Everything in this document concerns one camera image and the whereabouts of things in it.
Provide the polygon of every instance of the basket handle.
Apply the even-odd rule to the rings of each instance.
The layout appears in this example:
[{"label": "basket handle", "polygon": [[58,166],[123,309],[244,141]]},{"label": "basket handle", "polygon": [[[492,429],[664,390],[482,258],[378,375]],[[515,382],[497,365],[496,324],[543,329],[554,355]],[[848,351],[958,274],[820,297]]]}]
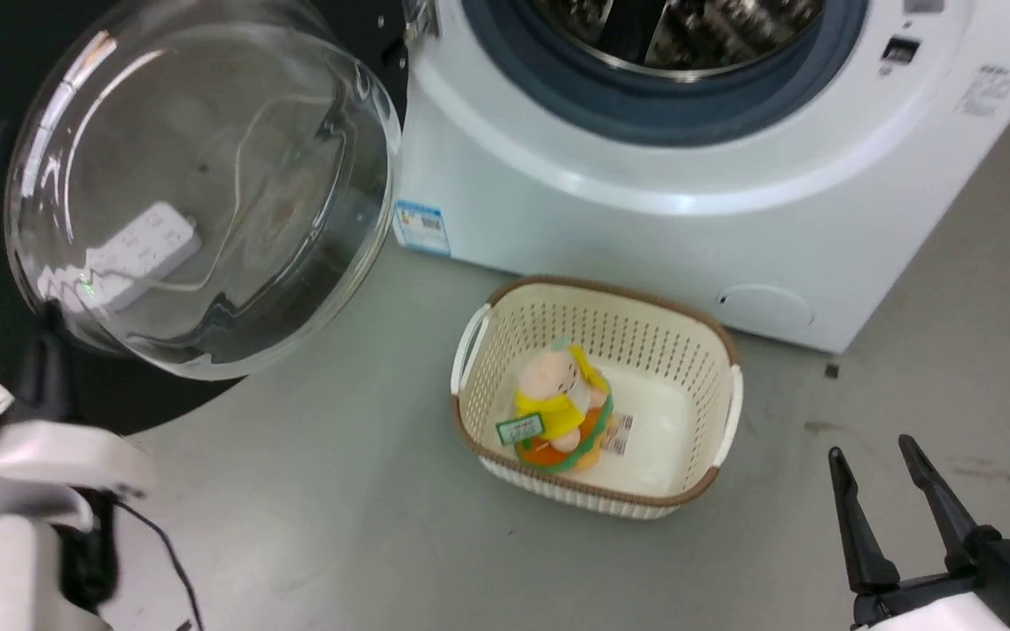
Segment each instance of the basket handle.
[{"label": "basket handle", "polygon": [[730,408],[727,410],[727,424],[722,429],[722,444],[716,452],[713,466],[721,467],[730,451],[730,443],[734,442],[734,431],[738,430],[738,416],[742,412],[742,371],[738,363],[730,367]]},{"label": "basket handle", "polygon": [[478,348],[486,336],[489,309],[492,309],[489,304],[483,304],[475,311],[466,324],[466,330],[462,332],[462,338],[458,340],[454,364],[449,370],[449,393],[453,396],[458,396],[458,393],[466,388],[466,380],[470,379],[470,369],[474,367],[474,358],[478,355]]}]

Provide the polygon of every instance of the power strip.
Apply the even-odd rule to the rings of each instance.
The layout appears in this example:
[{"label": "power strip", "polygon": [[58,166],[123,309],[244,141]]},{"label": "power strip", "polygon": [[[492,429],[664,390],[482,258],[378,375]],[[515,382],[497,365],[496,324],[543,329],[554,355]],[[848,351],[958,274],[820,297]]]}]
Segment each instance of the power strip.
[{"label": "power strip", "polygon": [[193,224],[168,203],[154,203],[103,246],[89,249],[84,269],[45,268],[36,281],[44,299],[69,312],[125,309],[201,248]]}]

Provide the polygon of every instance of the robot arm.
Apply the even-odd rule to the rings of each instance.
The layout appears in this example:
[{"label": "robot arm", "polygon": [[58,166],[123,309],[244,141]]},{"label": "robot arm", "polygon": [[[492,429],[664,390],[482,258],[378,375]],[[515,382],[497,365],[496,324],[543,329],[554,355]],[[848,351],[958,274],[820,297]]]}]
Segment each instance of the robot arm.
[{"label": "robot arm", "polygon": [[0,428],[0,631],[100,631],[116,591],[115,507],[156,485],[131,442],[80,423],[57,308]]},{"label": "robot arm", "polygon": [[879,631],[1007,631],[1010,628],[1010,539],[979,526],[909,435],[899,448],[915,487],[925,493],[945,543],[944,574],[902,581],[875,539],[858,487],[840,448],[828,452],[844,543],[848,587],[856,595],[854,627]]}]

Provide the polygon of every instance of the price tag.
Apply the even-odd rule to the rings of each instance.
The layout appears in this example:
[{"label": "price tag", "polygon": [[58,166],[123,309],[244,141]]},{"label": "price tag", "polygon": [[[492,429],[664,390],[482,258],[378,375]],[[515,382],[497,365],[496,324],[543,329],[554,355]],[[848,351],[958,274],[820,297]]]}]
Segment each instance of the price tag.
[{"label": "price tag", "polygon": [[614,412],[606,420],[606,431],[602,432],[601,448],[614,455],[626,454],[626,443],[629,441],[629,430],[634,427],[634,416]]},{"label": "price tag", "polygon": [[428,251],[431,254],[449,255],[449,239],[442,212],[437,208],[408,200],[398,200],[393,219],[396,230],[403,236],[405,247]]},{"label": "price tag", "polygon": [[541,434],[544,434],[544,419],[540,412],[497,423],[497,435],[501,437],[502,444],[521,442]]}]

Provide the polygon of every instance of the plush doll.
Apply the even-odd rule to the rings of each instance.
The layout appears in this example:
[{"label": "plush doll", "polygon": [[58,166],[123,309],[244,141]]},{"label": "plush doll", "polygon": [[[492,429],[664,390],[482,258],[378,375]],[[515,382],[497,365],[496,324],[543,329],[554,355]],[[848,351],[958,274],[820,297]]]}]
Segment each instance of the plush doll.
[{"label": "plush doll", "polygon": [[598,462],[600,438],[613,407],[610,387],[578,344],[544,348],[521,366],[518,416],[538,413],[543,434],[516,443],[522,461],[544,470],[583,470]]}]

